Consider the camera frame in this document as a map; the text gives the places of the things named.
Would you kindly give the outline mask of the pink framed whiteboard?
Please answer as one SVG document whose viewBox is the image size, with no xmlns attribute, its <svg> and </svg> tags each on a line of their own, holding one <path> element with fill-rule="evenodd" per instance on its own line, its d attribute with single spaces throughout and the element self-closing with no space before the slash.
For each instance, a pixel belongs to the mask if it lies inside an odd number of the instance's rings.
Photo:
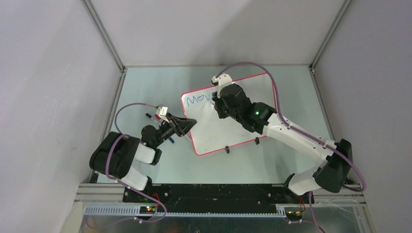
<svg viewBox="0 0 412 233">
<path fill-rule="evenodd" d="M 260 73 L 234 80 L 241 86 L 251 102 L 263 102 L 275 106 L 275 89 L 267 73 Z M 217 87 L 208 86 L 181 95 L 181 104 L 186 118 L 195 119 L 196 125 L 189 132 L 196 155 L 225 150 L 263 136 L 244 129 L 234 119 L 220 119 L 214 109 L 212 93 Z"/>
</svg>

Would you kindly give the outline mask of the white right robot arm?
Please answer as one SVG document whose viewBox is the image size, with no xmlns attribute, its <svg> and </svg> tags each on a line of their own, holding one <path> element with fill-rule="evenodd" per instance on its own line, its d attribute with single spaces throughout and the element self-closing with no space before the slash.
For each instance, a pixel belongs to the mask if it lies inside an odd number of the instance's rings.
<svg viewBox="0 0 412 233">
<path fill-rule="evenodd" d="M 263 102 L 251 102 L 237 84 L 213 92 L 211 99 L 220 119 L 230 117 L 247 131 L 276 139 L 313 160 L 313 168 L 293 173 L 284 182 L 285 201 L 295 203 L 303 194 L 317 189 L 340 192 L 353 161 L 349 141 L 335 142 L 309 134 L 281 118 L 275 108 Z"/>
</svg>

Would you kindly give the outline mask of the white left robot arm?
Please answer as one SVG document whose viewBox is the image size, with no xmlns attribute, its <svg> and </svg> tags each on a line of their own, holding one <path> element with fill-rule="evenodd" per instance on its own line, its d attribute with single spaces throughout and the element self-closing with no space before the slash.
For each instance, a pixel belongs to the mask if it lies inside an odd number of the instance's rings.
<svg viewBox="0 0 412 233">
<path fill-rule="evenodd" d="M 143 127 L 141 138 L 110 132 L 91 155 L 89 167 L 134 188 L 135 196 L 148 202 L 154 195 L 152 179 L 133 168 L 133 162 L 157 165 L 162 154 L 159 146 L 173 135 L 186 136 L 196 124 L 195 119 L 167 113 L 166 120 L 157 128 Z"/>
</svg>

